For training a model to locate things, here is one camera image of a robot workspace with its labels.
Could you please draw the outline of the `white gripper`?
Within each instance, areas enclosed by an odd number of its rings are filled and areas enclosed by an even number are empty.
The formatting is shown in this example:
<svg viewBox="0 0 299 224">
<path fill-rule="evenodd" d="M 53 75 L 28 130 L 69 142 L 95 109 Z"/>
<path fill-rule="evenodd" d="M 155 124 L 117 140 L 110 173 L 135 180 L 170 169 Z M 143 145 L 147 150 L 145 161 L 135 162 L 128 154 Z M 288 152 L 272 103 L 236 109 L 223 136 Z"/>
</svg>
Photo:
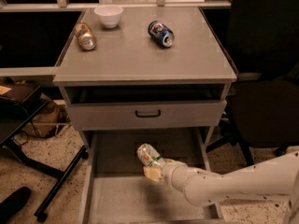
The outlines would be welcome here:
<svg viewBox="0 0 299 224">
<path fill-rule="evenodd" d="M 182 192 L 187 180 L 187 168 L 183 162 L 167 160 L 162 169 L 144 166 L 143 172 L 148 179 L 154 182 L 163 180 L 169 188 Z"/>
</svg>

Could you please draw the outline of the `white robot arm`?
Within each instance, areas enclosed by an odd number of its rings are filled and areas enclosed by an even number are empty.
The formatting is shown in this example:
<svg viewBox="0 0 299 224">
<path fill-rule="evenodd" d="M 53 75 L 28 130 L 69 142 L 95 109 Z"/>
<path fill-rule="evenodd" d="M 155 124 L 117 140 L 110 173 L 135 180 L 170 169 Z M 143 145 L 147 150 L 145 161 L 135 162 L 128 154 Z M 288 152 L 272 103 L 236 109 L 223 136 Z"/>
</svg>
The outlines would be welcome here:
<svg viewBox="0 0 299 224">
<path fill-rule="evenodd" d="M 286 201 L 283 224 L 299 224 L 299 153 L 296 151 L 224 175 L 168 159 L 153 166 L 145 165 L 144 174 L 181 192 L 195 206 L 233 199 Z"/>
</svg>

